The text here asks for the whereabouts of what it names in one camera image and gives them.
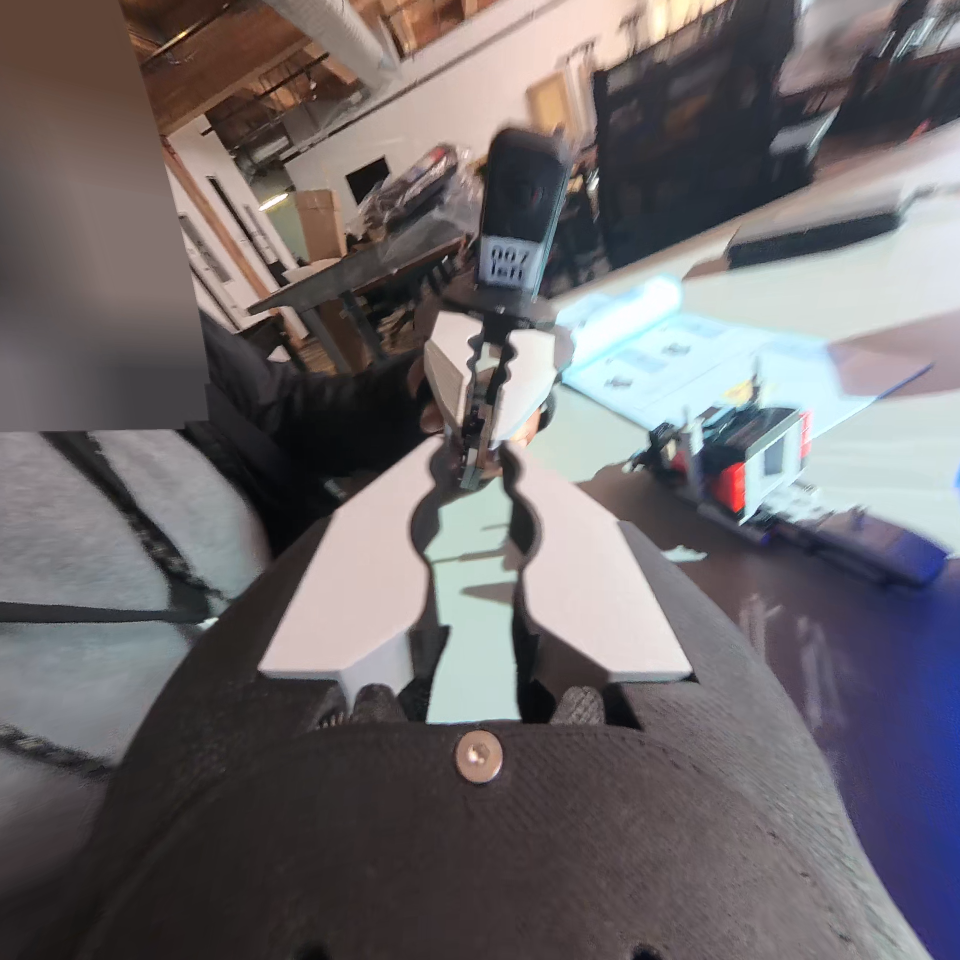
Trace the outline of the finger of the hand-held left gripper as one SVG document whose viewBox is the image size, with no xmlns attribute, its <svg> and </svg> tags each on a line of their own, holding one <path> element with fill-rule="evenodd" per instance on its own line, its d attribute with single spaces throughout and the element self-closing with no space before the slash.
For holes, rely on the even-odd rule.
<svg viewBox="0 0 960 960">
<path fill-rule="evenodd" d="M 557 378 L 556 337 L 551 331 L 513 330 L 503 356 L 506 378 L 493 404 L 490 447 L 510 441 L 538 412 Z"/>
<path fill-rule="evenodd" d="M 423 347 L 422 389 L 428 424 L 443 424 L 456 442 L 466 438 L 476 381 L 476 366 L 482 354 L 485 330 L 473 316 L 441 309 Z"/>
</svg>

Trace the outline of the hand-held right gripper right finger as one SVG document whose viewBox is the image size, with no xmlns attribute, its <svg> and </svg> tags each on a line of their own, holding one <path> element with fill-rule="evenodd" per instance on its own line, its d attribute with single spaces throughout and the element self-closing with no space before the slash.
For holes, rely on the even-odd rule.
<svg viewBox="0 0 960 960">
<path fill-rule="evenodd" d="M 692 666 L 628 542 L 624 525 L 508 442 L 518 679 L 523 685 L 670 683 Z"/>
</svg>

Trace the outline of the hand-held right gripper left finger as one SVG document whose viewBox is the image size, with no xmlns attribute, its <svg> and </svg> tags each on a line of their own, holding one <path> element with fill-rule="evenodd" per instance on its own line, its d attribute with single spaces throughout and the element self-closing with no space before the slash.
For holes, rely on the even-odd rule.
<svg viewBox="0 0 960 960">
<path fill-rule="evenodd" d="M 431 468 L 444 447 L 427 438 L 334 512 L 258 663 L 261 675 L 332 681 L 347 702 L 371 685 L 399 695 L 414 680 L 411 634 L 431 593 L 414 516 L 438 493 Z"/>
</svg>

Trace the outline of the black studded brick plate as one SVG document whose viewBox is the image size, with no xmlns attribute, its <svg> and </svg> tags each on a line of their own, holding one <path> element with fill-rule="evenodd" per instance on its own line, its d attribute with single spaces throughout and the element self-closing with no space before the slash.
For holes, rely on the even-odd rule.
<svg viewBox="0 0 960 960">
<path fill-rule="evenodd" d="M 469 402 L 459 436 L 457 493 L 466 495 L 483 490 L 500 471 L 498 449 L 490 446 L 494 408 L 483 399 Z"/>
</svg>

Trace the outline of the toy brick truck model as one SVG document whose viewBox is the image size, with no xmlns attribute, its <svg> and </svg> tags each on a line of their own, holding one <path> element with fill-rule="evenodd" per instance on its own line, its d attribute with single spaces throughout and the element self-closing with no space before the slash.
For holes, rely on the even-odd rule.
<svg viewBox="0 0 960 960">
<path fill-rule="evenodd" d="M 924 589 L 946 571 L 942 545 L 861 506 L 825 507 L 819 488 L 803 480 L 812 412 L 764 397 L 760 359 L 745 385 L 741 398 L 656 426 L 623 473 L 648 474 L 751 544 L 784 541 L 883 589 Z"/>
</svg>

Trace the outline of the person's left forearm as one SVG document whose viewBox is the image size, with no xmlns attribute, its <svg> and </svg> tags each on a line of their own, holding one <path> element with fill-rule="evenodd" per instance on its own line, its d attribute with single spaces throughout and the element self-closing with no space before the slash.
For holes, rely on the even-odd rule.
<svg viewBox="0 0 960 960">
<path fill-rule="evenodd" d="M 232 407 L 302 471 L 333 478 L 381 473 L 426 439 L 407 388 L 422 349 L 358 374 L 326 375 L 265 358 L 205 311 L 199 320 L 208 366 L 207 420 Z"/>
</svg>

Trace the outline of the person's left hand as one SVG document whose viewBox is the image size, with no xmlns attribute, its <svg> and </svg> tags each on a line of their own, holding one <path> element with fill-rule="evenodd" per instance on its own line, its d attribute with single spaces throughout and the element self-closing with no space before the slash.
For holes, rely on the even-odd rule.
<svg viewBox="0 0 960 960">
<path fill-rule="evenodd" d="M 418 410 L 418 425 L 422 433 L 433 435 L 444 431 L 445 420 L 433 399 L 433 394 L 426 378 L 426 365 L 423 357 L 414 360 L 407 374 L 407 388 Z M 510 440 L 521 447 L 527 447 L 537 434 L 548 425 L 552 417 L 552 398 L 534 411 L 524 424 L 515 431 Z"/>
</svg>

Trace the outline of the black plastic-wrapped item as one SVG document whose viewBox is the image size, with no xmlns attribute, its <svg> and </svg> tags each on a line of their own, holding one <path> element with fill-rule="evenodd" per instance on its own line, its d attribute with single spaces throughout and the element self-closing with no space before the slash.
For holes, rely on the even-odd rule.
<svg viewBox="0 0 960 960">
<path fill-rule="evenodd" d="M 432 210 L 445 210 L 467 227 L 479 217 L 482 179 L 465 148 L 440 142 L 400 174 L 387 177 L 363 200 L 369 230 L 397 231 Z"/>
</svg>

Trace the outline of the grey side table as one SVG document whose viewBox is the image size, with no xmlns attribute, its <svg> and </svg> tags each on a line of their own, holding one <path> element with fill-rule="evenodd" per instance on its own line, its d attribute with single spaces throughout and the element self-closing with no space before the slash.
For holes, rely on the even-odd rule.
<svg viewBox="0 0 960 960">
<path fill-rule="evenodd" d="M 322 305 L 341 302 L 347 327 L 361 339 L 371 359 L 382 359 L 381 342 L 359 299 L 370 291 L 425 278 L 431 269 L 458 255 L 466 244 L 467 235 L 450 226 L 440 226 L 414 239 L 409 251 L 380 241 L 278 288 L 246 307 L 246 313 L 256 316 L 264 311 L 291 309 L 320 343 L 337 372 L 352 374 L 355 366 L 322 317 Z"/>
</svg>

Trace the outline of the black jacket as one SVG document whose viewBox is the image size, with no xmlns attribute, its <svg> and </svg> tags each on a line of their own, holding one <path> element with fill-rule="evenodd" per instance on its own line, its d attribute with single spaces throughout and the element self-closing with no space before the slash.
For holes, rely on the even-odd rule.
<svg viewBox="0 0 960 960">
<path fill-rule="evenodd" d="M 341 486 L 301 470 L 263 431 L 233 407 L 179 434 L 201 453 L 256 512 L 271 553 L 279 557 L 344 502 Z"/>
</svg>

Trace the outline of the black office chair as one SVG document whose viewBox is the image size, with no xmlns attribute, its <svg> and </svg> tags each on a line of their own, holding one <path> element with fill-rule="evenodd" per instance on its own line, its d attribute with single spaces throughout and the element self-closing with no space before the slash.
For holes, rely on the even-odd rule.
<svg viewBox="0 0 960 960">
<path fill-rule="evenodd" d="M 598 223 L 624 268 L 809 186 L 816 148 L 774 153 L 797 2 L 722 2 L 593 74 Z"/>
</svg>

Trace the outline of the brown cardboard box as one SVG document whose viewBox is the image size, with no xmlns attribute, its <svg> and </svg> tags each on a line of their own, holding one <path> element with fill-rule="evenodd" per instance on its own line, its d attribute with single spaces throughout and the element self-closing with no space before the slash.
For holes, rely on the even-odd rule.
<svg viewBox="0 0 960 960">
<path fill-rule="evenodd" d="M 336 191 L 297 190 L 294 193 L 294 205 L 308 262 L 342 259 L 348 254 L 346 229 Z"/>
</svg>

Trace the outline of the black rectangular box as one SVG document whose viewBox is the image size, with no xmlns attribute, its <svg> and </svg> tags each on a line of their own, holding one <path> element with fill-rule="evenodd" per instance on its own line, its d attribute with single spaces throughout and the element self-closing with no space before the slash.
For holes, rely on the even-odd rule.
<svg viewBox="0 0 960 960">
<path fill-rule="evenodd" d="M 896 232 L 920 189 L 897 188 L 830 201 L 807 212 L 769 214 L 741 225 L 726 245 L 726 267 L 738 270 L 830 254 Z"/>
</svg>

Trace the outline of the grey hoodie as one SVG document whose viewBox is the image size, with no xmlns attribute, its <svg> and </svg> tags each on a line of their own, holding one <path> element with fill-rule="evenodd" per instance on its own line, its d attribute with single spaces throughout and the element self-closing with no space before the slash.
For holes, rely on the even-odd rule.
<svg viewBox="0 0 960 960">
<path fill-rule="evenodd" d="M 137 505 L 220 594 L 211 617 L 270 565 L 259 516 L 180 434 L 103 432 L 96 439 Z M 166 578 L 126 519 L 45 438 L 3 433 L 1 455 L 2 601 L 172 607 Z M 118 763 L 201 631 L 163 622 L 3 624 L 2 722 Z M 18 958 L 45 926 L 106 786 L 2 750 L 2 958 Z"/>
</svg>

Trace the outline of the black wall monitor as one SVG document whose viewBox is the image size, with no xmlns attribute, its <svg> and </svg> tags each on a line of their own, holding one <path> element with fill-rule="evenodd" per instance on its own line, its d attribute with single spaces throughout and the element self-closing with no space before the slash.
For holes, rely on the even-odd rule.
<svg viewBox="0 0 960 960">
<path fill-rule="evenodd" d="M 390 178 L 391 169 L 387 158 L 380 156 L 371 162 L 347 173 L 345 181 L 354 203 L 359 206 L 376 189 Z"/>
</svg>

